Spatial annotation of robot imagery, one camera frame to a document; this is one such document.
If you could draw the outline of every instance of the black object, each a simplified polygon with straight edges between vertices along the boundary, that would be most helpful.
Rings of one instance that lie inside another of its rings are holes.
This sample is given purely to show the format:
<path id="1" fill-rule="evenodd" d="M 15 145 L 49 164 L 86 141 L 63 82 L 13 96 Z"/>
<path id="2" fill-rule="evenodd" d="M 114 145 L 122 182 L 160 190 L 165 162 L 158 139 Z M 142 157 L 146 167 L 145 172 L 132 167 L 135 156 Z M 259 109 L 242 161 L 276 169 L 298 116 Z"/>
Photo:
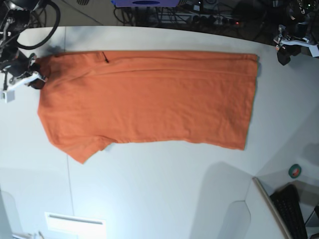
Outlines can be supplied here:
<path id="1" fill-rule="evenodd" d="M 51 29 L 50 33 L 47 35 L 47 37 L 44 38 L 40 43 L 38 43 L 34 46 L 24 46 L 24 45 L 21 45 L 20 43 L 18 43 L 17 41 L 15 42 L 15 46 L 22 48 L 22 49 L 25 49 L 25 50 L 33 50 L 33 49 L 36 49 L 36 48 L 44 45 L 51 38 L 51 36 L 55 33 L 55 31 L 57 30 L 59 23 L 60 23 L 61 12 L 60 12 L 60 9 L 57 6 L 57 4 L 55 4 L 54 2 L 49 0 L 47 2 L 47 4 L 50 5 L 51 7 L 53 7 L 53 9 L 55 10 L 55 13 L 56 13 L 54 26 Z"/>
<path id="2" fill-rule="evenodd" d="M 318 239 L 319 238 L 319 233 L 314 234 L 310 237 L 310 239 Z"/>
<path id="3" fill-rule="evenodd" d="M 307 239 L 307 231 L 299 206 L 299 195 L 295 185 L 289 184 L 270 196 L 293 239 Z"/>
<path id="4" fill-rule="evenodd" d="M 90 0 L 76 0 L 79 5 L 85 6 L 89 3 Z"/>
<path id="5" fill-rule="evenodd" d="M 17 47 L 6 47 L 0 57 L 0 70 L 4 68 L 14 77 L 23 75 L 29 68 L 29 59 Z"/>
<path id="6" fill-rule="evenodd" d="M 301 53 L 301 46 L 284 45 L 277 51 L 277 58 L 279 63 L 285 66 L 290 62 L 291 56 L 297 56 L 299 53 Z"/>

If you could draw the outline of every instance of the gray floor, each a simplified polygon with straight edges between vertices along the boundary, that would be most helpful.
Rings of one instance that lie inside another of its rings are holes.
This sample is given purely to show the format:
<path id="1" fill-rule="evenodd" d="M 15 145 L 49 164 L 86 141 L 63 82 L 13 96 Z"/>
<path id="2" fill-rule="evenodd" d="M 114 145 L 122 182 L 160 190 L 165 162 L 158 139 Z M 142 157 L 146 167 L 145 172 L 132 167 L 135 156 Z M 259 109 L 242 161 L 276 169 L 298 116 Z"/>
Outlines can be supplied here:
<path id="1" fill-rule="evenodd" d="M 61 0 L 53 0 L 60 7 L 61 21 L 60 26 L 95 26 L 99 25 L 90 18 L 80 14 L 65 4 Z M 88 5 L 81 6 L 76 0 L 65 0 L 81 12 L 95 18 L 105 26 L 116 26 L 118 21 L 113 15 L 114 6 L 110 0 L 90 0 Z M 55 21 L 54 10 L 47 6 L 47 26 L 52 26 Z M 41 15 L 41 20 L 44 21 L 44 15 Z"/>

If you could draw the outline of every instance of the white panel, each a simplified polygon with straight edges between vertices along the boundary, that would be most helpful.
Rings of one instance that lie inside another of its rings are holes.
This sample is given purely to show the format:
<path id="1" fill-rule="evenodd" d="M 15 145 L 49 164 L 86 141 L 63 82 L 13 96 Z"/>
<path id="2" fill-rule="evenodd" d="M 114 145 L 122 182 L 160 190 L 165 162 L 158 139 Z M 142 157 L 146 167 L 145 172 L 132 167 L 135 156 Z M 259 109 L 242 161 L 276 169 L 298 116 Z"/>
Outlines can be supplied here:
<path id="1" fill-rule="evenodd" d="M 106 238 L 105 220 L 73 217 L 55 213 L 45 213 L 46 223 L 50 231 Z"/>
<path id="2" fill-rule="evenodd" d="M 258 188 L 255 180 L 249 186 L 246 204 L 251 214 L 251 224 L 245 239 L 291 239 L 286 234 L 281 222 L 276 216 L 269 200 Z"/>
<path id="3" fill-rule="evenodd" d="M 36 44 L 48 28 L 30 29 L 19 38 L 26 45 Z M 55 46 L 64 51 L 65 28 L 36 49 L 39 56 Z M 0 188 L 15 200 L 22 230 L 41 231 L 46 238 L 74 239 L 47 230 L 44 212 L 72 214 L 66 155 L 53 147 L 37 115 L 39 91 L 20 87 L 15 101 L 0 102 Z"/>

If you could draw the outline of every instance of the power strip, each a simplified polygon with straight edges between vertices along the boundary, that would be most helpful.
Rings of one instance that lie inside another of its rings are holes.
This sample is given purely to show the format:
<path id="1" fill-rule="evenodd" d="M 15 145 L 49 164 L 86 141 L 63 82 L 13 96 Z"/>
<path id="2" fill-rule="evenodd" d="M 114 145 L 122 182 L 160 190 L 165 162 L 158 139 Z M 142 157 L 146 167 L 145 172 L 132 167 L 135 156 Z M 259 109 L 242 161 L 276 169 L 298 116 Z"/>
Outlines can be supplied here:
<path id="1" fill-rule="evenodd" d="M 151 22 L 158 22 L 159 20 L 152 16 L 149 19 Z M 232 26 L 235 28 L 243 27 L 243 23 L 234 19 L 231 15 L 224 14 L 201 14 L 200 16 L 195 13 L 179 13 L 176 12 L 175 16 L 165 12 L 160 19 L 161 23 L 177 23 L 177 24 L 192 24 L 202 23 L 206 25 L 216 26 Z"/>

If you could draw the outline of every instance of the white bracket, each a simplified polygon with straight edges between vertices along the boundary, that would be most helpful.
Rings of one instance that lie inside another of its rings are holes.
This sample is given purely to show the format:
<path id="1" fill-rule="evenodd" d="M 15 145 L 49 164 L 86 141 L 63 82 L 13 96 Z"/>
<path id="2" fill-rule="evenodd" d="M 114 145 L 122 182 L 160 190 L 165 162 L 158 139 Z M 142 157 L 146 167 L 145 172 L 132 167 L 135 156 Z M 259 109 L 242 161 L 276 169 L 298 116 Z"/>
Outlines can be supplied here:
<path id="1" fill-rule="evenodd" d="M 7 88 L 7 90 L 0 90 L 0 99 L 4 99 L 6 103 L 9 103 L 15 99 L 14 91 L 16 88 L 22 85 L 28 85 L 30 82 L 40 79 L 42 81 L 46 81 L 46 78 L 44 78 L 40 73 L 34 71 L 31 76 L 25 77 L 25 78 L 15 78 L 13 81 L 13 84 L 10 84 Z"/>
<path id="2" fill-rule="evenodd" d="M 307 43 L 304 41 L 298 41 L 298 40 L 287 40 L 287 39 L 282 39 L 281 43 L 283 45 L 288 45 L 288 46 L 293 46 L 293 45 L 299 45 L 299 46 L 304 46 L 304 47 L 308 47 L 311 55 L 313 57 L 318 57 L 319 56 L 319 49 L 318 49 L 318 44 L 311 44 L 311 43 Z"/>

